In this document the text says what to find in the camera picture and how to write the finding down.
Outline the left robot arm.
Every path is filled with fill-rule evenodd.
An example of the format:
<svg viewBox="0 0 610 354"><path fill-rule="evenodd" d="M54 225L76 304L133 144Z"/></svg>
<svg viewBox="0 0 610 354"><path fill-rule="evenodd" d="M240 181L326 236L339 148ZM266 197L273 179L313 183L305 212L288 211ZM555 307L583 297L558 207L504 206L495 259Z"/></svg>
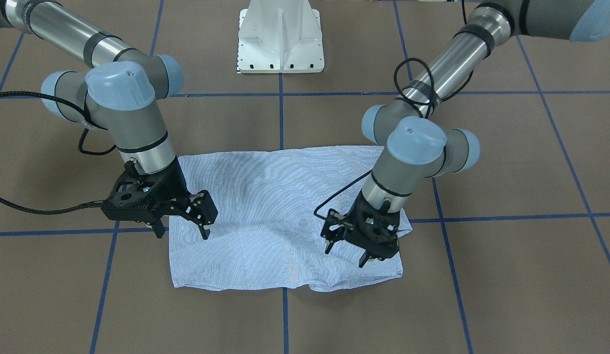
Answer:
<svg viewBox="0 0 610 354"><path fill-rule="evenodd" d="M410 230L403 211L382 214L359 195L348 216L330 211L316 238L312 205L331 188L327 173L346 167L354 153L375 147L315 147L275 152L220 152L177 157L157 100L179 92L184 76L170 56L147 56L51 0L0 0L0 27L33 33L84 60L90 70L51 74L40 92L6 96L42 99L47 110L86 130L107 130L124 171L104 200L39 215L98 208L110 220L145 223L156 237L172 217L170 267L184 276L281 275L289 270L339 270L359 249L370 260L398 265L398 235Z"/></svg>

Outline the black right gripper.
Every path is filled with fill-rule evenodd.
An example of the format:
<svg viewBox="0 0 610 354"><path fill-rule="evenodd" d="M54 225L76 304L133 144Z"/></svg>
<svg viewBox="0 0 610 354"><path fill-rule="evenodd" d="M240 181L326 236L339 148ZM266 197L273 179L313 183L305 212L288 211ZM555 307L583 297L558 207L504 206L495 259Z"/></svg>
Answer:
<svg viewBox="0 0 610 354"><path fill-rule="evenodd" d="M157 239L165 235L163 216L180 216L200 227L208 240L210 225L219 212L207 190L192 194L177 158L161 171L139 174L138 163L130 160L101 209L110 220L150 224Z"/></svg>

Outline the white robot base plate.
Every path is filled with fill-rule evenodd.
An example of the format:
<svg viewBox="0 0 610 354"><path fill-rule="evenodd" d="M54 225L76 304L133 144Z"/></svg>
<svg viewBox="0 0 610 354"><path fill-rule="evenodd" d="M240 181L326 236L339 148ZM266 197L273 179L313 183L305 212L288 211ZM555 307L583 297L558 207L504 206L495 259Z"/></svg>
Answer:
<svg viewBox="0 0 610 354"><path fill-rule="evenodd" d="M320 73L320 12L307 0L252 0L239 12L240 74Z"/></svg>

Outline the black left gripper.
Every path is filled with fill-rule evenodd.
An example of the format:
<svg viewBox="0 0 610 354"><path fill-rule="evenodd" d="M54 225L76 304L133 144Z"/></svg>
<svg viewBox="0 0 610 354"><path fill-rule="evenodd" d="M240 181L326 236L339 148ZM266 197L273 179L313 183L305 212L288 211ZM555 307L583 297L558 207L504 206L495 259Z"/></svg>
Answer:
<svg viewBox="0 0 610 354"><path fill-rule="evenodd" d="M372 259L391 259L399 252L398 230L401 213L391 212L392 204L383 202L379 209L370 206L363 195L358 195L350 211L341 214L329 209L320 236L325 239L325 254L329 255L334 244L345 240L361 247L364 253L359 258L359 268Z"/></svg>

